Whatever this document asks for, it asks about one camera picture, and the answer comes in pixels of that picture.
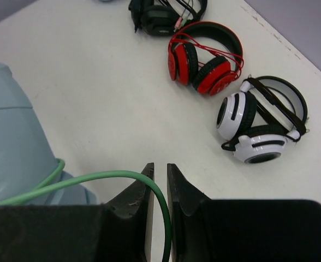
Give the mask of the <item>light blue headphones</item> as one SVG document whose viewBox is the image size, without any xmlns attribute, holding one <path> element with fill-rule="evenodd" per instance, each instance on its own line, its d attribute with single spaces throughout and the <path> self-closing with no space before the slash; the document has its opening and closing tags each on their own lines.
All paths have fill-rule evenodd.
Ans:
<svg viewBox="0 0 321 262">
<path fill-rule="evenodd" d="M 55 175 L 59 165 L 30 100 L 0 63 L 0 201 L 72 178 Z"/>
</svg>

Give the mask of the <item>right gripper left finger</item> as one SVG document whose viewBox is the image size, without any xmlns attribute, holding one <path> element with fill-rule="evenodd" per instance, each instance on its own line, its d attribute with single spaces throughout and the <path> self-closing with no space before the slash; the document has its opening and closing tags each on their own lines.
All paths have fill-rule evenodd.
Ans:
<svg viewBox="0 0 321 262">
<path fill-rule="evenodd" d="M 106 204 L 34 205 L 42 195 L 112 177 L 134 182 Z M 151 252 L 154 165 L 141 173 L 107 171 L 52 183 L 0 200 L 0 261 L 148 261 Z"/>
</svg>

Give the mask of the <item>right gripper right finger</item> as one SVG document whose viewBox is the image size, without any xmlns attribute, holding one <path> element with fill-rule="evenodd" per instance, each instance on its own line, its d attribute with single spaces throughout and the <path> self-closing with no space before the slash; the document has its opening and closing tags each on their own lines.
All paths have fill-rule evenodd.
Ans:
<svg viewBox="0 0 321 262">
<path fill-rule="evenodd" d="M 167 165 L 173 261 L 321 261 L 321 204 L 211 199 Z"/>
</svg>

